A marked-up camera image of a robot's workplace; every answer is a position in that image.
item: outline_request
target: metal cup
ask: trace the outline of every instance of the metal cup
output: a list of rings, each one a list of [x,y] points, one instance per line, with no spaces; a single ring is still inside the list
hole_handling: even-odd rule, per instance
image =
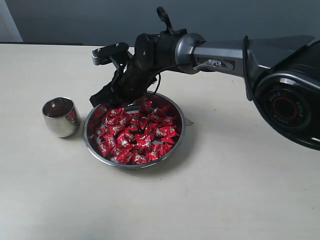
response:
[[[59,138],[70,137],[77,133],[81,119],[74,102],[67,97],[56,97],[47,101],[42,115],[49,130]]]

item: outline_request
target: cup rim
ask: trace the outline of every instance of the cup rim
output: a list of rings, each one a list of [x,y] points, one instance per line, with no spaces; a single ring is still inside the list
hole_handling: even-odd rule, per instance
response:
[[[53,100],[56,100],[56,99],[66,99],[66,100],[69,100],[69,101],[72,103],[72,108],[71,108],[70,111],[68,111],[66,114],[61,115],[61,116],[58,116],[58,117],[50,117],[50,116],[47,116],[47,115],[44,113],[44,108],[45,108],[46,104],[48,104],[49,102],[51,102],[51,101],[53,101]],[[52,98],[52,99],[50,99],[50,100],[48,100],[48,101],[45,102],[45,104],[44,104],[43,107],[42,107],[42,115],[43,115],[44,117],[46,117],[47,119],[62,119],[62,118],[64,118],[65,116],[67,116],[69,113],[71,113],[74,108],[75,108],[75,103],[74,103],[74,101],[71,100],[71,98],[66,97],[66,96],[57,96],[57,97],[54,97],[54,98]]]

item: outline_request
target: stainless steel bowl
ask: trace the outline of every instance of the stainless steel bowl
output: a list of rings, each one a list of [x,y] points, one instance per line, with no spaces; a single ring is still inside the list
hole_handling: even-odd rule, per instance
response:
[[[173,148],[167,154],[163,155],[162,157],[158,158],[157,160],[148,162],[146,164],[124,165],[124,164],[116,163],[110,159],[106,159],[106,158],[102,157],[100,154],[100,151],[98,149],[99,146],[98,146],[97,139],[96,139],[96,131],[100,125],[97,126],[95,124],[95,121],[93,118],[95,111],[99,107],[101,107],[100,105],[98,105],[94,109],[92,109],[91,112],[89,113],[89,115],[86,117],[85,122],[84,122],[84,129],[83,129],[83,138],[84,138],[85,145],[87,146],[87,148],[89,149],[89,151],[92,153],[92,155],[95,158],[97,158],[98,160],[100,160],[101,162],[103,162],[105,164],[108,164],[110,166],[117,167],[117,168],[142,169],[142,168],[146,168],[146,167],[155,165],[155,164],[163,161],[164,159],[169,158],[176,151],[176,149],[180,146],[180,144],[184,138],[185,132],[186,132],[185,116],[184,116],[183,112],[181,111],[181,109],[178,107],[178,105],[175,104],[171,99],[169,99],[166,96],[159,94],[159,93],[156,93],[153,95],[151,93],[152,92],[148,91],[148,93],[145,97],[138,99],[137,101],[135,101],[134,104],[125,107],[124,110],[127,113],[136,112],[139,110],[141,104],[145,100],[152,101],[152,108],[153,109],[155,109],[156,107],[167,106],[168,107],[168,115],[176,118],[176,120],[175,120],[176,131],[179,133],[178,140],[177,140],[176,144],[173,146]]]

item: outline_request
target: bowl rim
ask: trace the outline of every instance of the bowl rim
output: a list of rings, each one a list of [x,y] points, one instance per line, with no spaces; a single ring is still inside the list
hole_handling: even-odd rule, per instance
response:
[[[148,94],[153,94],[153,91],[147,91]],[[161,97],[161,98],[164,98],[165,100],[167,100],[168,102],[170,102],[176,109],[177,111],[179,112],[180,114],[180,117],[181,117],[181,133],[180,133],[180,136],[179,136],[179,139],[178,141],[176,142],[176,144],[174,145],[174,147],[165,155],[163,155],[162,157],[158,158],[157,160],[154,160],[154,161],[151,161],[151,162],[148,162],[148,163],[144,163],[144,164],[137,164],[137,165],[125,165],[125,164],[120,164],[120,163],[116,163],[116,162],[113,162],[113,161],[110,161],[108,159],[105,159],[103,158],[98,152],[96,152],[94,150],[94,148],[91,146],[90,142],[89,142],[89,139],[88,139],[88,135],[87,135],[87,128],[88,128],[88,123],[89,123],[89,119],[91,118],[92,114],[94,113],[94,111],[100,106],[97,105],[96,107],[94,107],[90,113],[88,114],[88,116],[86,117],[85,121],[84,121],[84,124],[83,124],[83,140],[84,140],[84,143],[86,145],[86,147],[88,148],[89,152],[96,158],[98,159],[99,161],[109,165],[109,166],[113,166],[113,167],[116,167],[116,168],[121,168],[121,169],[143,169],[143,168],[146,168],[146,167],[150,167],[150,166],[153,166],[165,159],[167,159],[168,157],[170,157],[175,151],[176,149],[181,145],[182,141],[183,141],[183,138],[185,136],[185,133],[186,133],[186,119],[185,119],[185,115],[184,113],[181,111],[180,107],[173,101],[171,100],[170,98],[166,97],[165,95],[162,95],[160,93],[155,93],[156,96],[158,97]]]

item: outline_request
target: red ring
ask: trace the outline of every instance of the red ring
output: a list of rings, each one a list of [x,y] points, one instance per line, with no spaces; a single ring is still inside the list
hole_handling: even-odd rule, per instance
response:
[[[288,101],[289,103],[291,103],[291,104],[293,105],[293,107],[294,107],[294,115],[293,115],[293,116],[291,116],[291,117],[284,117],[284,116],[282,116],[281,114],[278,113],[278,111],[277,111],[276,108],[275,108],[275,104],[276,104],[276,102],[277,102],[278,100],[280,100],[280,99],[286,100],[286,101]],[[281,118],[283,118],[284,120],[294,119],[294,118],[298,115],[298,109],[297,109],[297,106],[295,105],[295,103],[294,103],[293,101],[291,101],[289,98],[284,97],[284,96],[281,96],[281,97],[276,98],[276,99],[273,101],[273,103],[272,103],[272,107],[273,107],[274,112],[275,112],[277,115],[279,115]]]

